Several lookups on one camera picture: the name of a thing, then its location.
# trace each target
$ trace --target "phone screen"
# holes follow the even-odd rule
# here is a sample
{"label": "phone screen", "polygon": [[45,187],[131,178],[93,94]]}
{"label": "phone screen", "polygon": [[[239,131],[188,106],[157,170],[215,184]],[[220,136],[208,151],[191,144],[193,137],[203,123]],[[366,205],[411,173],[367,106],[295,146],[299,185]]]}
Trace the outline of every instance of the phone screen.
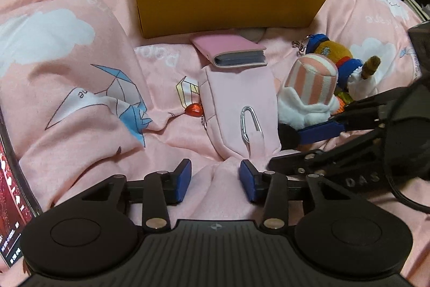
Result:
{"label": "phone screen", "polygon": [[0,271],[5,271],[22,256],[19,238],[32,218],[30,207],[11,171],[4,145],[0,142]]}

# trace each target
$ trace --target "red gem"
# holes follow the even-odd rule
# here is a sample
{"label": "red gem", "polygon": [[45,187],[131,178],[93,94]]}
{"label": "red gem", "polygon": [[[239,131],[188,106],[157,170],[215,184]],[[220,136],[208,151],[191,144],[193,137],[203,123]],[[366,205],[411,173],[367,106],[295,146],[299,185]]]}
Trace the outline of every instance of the red gem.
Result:
{"label": "red gem", "polygon": [[201,117],[203,116],[203,106],[196,102],[191,105],[188,105],[185,109],[185,114],[192,117]]}

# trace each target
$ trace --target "striped plush hat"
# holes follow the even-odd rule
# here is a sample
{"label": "striped plush hat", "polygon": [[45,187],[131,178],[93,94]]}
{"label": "striped plush hat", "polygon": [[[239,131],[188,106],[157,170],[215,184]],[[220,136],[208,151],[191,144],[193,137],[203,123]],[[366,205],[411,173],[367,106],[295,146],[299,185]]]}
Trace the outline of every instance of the striped plush hat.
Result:
{"label": "striped plush hat", "polygon": [[319,54],[307,54],[296,60],[285,81],[304,105],[328,105],[333,98],[338,70],[336,65]]}

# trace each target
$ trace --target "yellow origami print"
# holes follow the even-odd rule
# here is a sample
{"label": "yellow origami print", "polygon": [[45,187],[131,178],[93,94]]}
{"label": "yellow origami print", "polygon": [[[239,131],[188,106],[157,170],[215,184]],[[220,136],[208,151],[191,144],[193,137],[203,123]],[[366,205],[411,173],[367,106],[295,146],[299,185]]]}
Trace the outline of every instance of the yellow origami print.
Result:
{"label": "yellow origami print", "polygon": [[180,82],[176,85],[176,90],[179,94],[179,99],[181,100],[181,104],[183,108],[191,105],[193,102],[193,93],[199,95],[199,83],[197,80],[185,76]]}

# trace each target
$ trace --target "pink blanket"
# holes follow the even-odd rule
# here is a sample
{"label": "pink blanket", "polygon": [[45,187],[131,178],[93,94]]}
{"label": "pink blanket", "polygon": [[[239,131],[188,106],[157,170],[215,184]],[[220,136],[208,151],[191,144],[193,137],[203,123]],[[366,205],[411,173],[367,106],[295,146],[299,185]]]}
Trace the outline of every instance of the pink blanket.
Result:
{"label": "pink blanket", "polygon": [[[184,115],[199,100],[196,78],[208,61],[189,35],[145,40],[135,0],[0,0],[0,99],[21,167],[43,210],[113,174],[142,179],[193,163],[178,218],[259,219],[238,179],[239,160],[223,162],[200,119]],[[267,29],[261,43],[282,81],[296,59],[291,41],[314,33],[349,47],[381,66],[372,94],[419,77],[406,29],[417,17],[399,0],[327,0],[310,28]],[[320,143],[331,148],[349,135]],[[428,183],[409,184],[411,196],[430,205]],[[427,215],[383,194],[372,199],[411,228],[414,247],[402,274],[430,286]],[[139,208],[132,218],[138,223]],[[292,208],[291,221],[300,210]],[[22,261],[0,273],[0,285],[25,279]]]}

